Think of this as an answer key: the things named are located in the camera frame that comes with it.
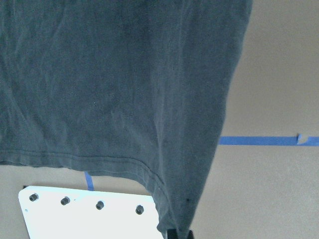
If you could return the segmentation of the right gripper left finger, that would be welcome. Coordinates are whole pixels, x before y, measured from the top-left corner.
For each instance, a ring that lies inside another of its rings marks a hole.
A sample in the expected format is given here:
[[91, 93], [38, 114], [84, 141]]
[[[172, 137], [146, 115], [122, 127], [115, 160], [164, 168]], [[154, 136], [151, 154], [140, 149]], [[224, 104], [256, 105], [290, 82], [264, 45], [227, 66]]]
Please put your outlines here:
[[178, 234], [176, 229], [167, 230], [167, 239], [178, 239]]

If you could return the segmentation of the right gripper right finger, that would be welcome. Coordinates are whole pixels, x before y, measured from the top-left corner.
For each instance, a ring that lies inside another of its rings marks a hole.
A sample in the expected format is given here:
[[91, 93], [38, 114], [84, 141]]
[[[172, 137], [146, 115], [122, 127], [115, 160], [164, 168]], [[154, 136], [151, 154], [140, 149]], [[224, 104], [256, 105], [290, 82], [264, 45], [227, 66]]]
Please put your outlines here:
[[194, 239], [193, 231], [189, 230], [187, 239]]

